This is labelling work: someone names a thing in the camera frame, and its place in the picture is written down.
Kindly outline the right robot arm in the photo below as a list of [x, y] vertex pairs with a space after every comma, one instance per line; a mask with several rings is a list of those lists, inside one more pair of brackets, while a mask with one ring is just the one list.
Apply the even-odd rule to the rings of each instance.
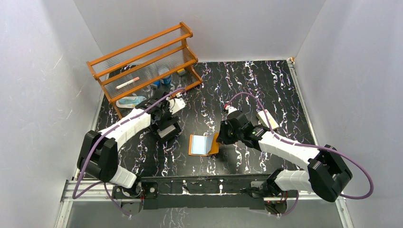
[[269, 152], [301, 168], [299, 171], [275, 170], [259, 186], [245, 189], [249, 195], [279, 197], [286, 191], [298, 190], [313, 192], [325, 201], [334, 202], [352, 179], [341, 156], [329, 148], [298, 146], [297, 141], [285, 143], [285, 137], [273, 134], [263, 125], [253, 125], [238, 109], [227, 105], [225, 111], [227, 118], [221, 121], [218, 143], [228, 145], [241, 141], [249, 148]]

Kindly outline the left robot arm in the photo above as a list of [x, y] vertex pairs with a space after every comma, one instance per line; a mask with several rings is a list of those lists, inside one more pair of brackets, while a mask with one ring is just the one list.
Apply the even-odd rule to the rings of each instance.
[[139, 177], [119, 164], [119, 150], [146, 128], [161, 143], [177, 136], [181, 132], [177, 113], [185, 106], [180, 90], [172, 97], [157, 89], [151, 98], [142, 100], [115, 124], [99, 132], [87, 132], [77, 160], [80, 175], [88, 174], [101, 182], [121, 186], [129, 197], [138, 197], [142, 192]]

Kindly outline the orange card holder wallet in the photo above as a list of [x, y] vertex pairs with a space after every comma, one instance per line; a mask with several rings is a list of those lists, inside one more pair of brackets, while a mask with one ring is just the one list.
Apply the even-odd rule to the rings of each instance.
[[217, 142], [218, 133], [203, 136], [190, 135], [189, 151], [190, 156], [209, 156], [219, 152], [219, 143]]

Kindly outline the black card tray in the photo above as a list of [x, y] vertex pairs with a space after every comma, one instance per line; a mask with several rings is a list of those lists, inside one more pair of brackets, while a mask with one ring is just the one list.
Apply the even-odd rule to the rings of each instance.
[[179, 117], [157, 121], [149, 128], [159, 143], [165, 143], [181, 133], [178, 121]]

